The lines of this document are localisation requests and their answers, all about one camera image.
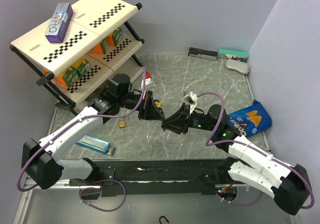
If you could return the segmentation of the yellow padlock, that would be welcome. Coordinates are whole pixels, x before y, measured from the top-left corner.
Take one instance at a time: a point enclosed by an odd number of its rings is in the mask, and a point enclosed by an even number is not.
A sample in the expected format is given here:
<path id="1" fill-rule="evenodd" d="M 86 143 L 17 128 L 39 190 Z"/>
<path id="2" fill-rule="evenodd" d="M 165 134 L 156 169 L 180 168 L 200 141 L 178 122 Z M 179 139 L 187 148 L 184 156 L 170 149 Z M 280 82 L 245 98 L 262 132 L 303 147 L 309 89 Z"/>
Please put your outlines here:
<path id="1" fill-rule="evenodd" d="M 154 104 L 156 105 L 156 107 L 157 107 L 159 110 L 162 110 L 162 105 L 161 105 L 161 103 L 160 103 L 159 100 L 155 99 L 155 100 L 154 100 Z"/>

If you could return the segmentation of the brass padlock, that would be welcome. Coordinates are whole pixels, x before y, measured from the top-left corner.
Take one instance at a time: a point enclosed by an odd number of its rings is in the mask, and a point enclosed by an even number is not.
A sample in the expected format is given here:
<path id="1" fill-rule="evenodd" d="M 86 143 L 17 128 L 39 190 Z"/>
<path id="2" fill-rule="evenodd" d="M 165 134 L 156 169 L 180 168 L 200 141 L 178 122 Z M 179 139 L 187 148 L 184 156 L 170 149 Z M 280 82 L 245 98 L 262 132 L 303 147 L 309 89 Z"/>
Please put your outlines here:
<path id="1" fill-rule="evenodd" d="M 130 120 L 130 118 L 128 116 L 123 117 L 122 120 L 119 121 L 118 123 L 118 127 L 124 131 L 125 128 L 127 127 L 127 122 Z"/>

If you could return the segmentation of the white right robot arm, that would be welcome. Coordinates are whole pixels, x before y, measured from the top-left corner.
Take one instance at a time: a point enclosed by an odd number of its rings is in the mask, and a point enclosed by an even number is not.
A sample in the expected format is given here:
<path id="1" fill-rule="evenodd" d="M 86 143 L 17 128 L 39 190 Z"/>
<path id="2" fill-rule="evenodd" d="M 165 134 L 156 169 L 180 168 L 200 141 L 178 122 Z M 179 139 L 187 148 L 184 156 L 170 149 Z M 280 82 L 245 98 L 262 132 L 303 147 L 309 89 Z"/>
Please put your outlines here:
<path id="1" fill-rule="evenodd" d="M 252 186 L 270 196 L 290 215 L 313 207 L 315 196 L 303 166 L 284 163 L 251 143 L 228 124 L 229 117 L 221 105 L 212 105 L 206 114 L 190 109 L 190 105 L 183 103 L 177 112 L 163 120 L 161 127 L 178 135 L 186 134 L 190 128 L 214 131 L 210 145 L 230 155 L 218 167 L 218 177 L 223 183 L 236 181 Z"/>

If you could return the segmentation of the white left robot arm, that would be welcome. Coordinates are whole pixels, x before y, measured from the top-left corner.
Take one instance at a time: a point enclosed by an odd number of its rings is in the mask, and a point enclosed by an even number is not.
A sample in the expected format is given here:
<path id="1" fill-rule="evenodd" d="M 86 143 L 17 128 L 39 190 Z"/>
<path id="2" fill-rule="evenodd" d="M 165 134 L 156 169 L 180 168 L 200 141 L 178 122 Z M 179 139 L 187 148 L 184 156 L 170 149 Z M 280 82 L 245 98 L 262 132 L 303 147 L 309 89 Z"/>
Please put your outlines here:
<path id="1" fill-rule="evenodd" d="M 131 79 L 119 73 L 109 80 L 99 95 L 71 121 L 39 141 L 29 139 L 23 144 L 21 167 L 41 189 L 46 190 L 60 180 L 81 179 L 87 185 L 99 179 L 99 167 L 89 158 L 65 160 L 63 157 L 86 134 L 110 119 L 119 118 L 121 108 L 137 111 L 140 120 L 164 120 L 164 113 L 153 93 L 146 88 L 152 79 L 143 77 L 141 90 L 131 90 Z"/>

